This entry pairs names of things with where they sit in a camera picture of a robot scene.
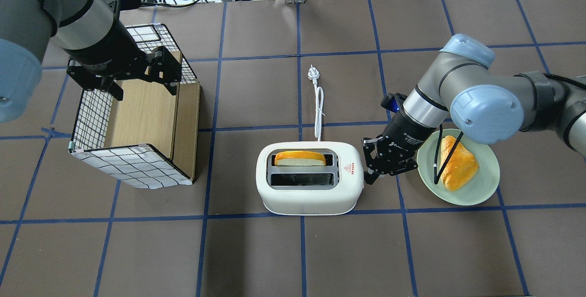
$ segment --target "white toaster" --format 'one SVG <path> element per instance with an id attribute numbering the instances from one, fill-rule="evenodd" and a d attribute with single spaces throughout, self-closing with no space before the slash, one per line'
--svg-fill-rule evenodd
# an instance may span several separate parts
<path id="1" fill-rule="evenodd" d="M 276 166 L 281 151 L 315 151 L 325 166 Z M 341 142 L 283 142 L 264 147 L 256 167 L 258 193 L 268 211 L 282 215 L 337 215 L 352 210 L 364 188 L 360 154 Z"/>

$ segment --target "robotic arm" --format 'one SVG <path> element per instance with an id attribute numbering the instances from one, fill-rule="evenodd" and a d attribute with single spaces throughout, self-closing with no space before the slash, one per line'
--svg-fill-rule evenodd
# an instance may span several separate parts
<path id="1" fill-rule="evenodd" d="M 413 156 L 448 115 L 478 143 L 505 140 L 518 130 L 554 130 L 586 157 L 584 81 L 539 72 L 493 76 L 488 72 L 493 61 L 489 48 L 457 34 L 408 97 L 385 96 L 381 106 L 396 114 L 383 134 L 363 139 L 365 182 L 417 168 Z"/>
<path id="2" fill-rule="evenodd" d="M 138 78 L 176 94 L 180 63 L 165 47 L 148 54 L 140 50 L 119 21 L 120 10 L 140 5 L 140 0 L 0 0 L 0 122 L 25 111 L 50 37 L 71 56 L 67 73 L 85 90 L 100 89 L 122 100 L 115 80 Z"/>

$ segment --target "light green plate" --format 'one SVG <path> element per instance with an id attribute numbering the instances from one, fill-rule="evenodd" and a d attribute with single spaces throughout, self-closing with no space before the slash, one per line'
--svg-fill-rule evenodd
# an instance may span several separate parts
<path id="1" fill-rule="evenodd" d="M 458 138 L 460 130 L 445 129 L 443 136 L 454 136 Z M 434 184 L 434 156 L 440 131 L 434 132 L 417 152 L 417 164 L 419 176 L 423 179 L 425 186 L 440 199 L 453 203 L 454 205 L 477 205 L 489 199 L 494 194 L 500 181 L 500 167 L 496 156 L 488 145 L 482 145 L 462 137 L 460 142 L 468 149 L 478 161 L 478 172 L 467 184 L 457 191 L 448 191 L 439 179 Z M 441 155 L 438 155 L 438 166 Z"/>

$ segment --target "bread slice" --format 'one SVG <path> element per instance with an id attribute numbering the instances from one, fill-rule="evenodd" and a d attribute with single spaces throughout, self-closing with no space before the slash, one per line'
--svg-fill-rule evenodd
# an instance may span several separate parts
<path id="1" fill-rule="evenodd" d="M 324 166 L 326 158 L 316 151 L 282 151 L 275 156 L 276 166 Z"/>
<path id="2" fill-rule="evenodd" d="M 448 157 L 450 150 L 456 143 L 456 138 L 453 136 L 446 136 L 441 141 L 441 167 L 445 159 Z M 469 150 L 458 143 L 454 154 L 450 157 L 450 161 L 446 165 L 444 172 L 441 174 L 441 181 L 444 183 L 448 191 L 456 191 L 467 184 L 474 175 L 478 172 L 478 162 Z"/>

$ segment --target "wire rack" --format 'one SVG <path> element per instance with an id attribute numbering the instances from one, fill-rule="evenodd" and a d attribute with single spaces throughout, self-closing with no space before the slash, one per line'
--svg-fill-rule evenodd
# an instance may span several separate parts
<path id="1" fill-rule="evenodd" d="M 150 53 L 164 45 L 180 51 L 164 24 L 145 24 L 126 28 L 142 51 Z M 198 82 L 191 66 L 182 58 L 181 83 Z M 159 188 L 191 184 L 192 180 L 148 144 L 104 148 L 113 97 L 109 93 L 82 91 L 69 151 L 78 159 L 130 185 Z"/>

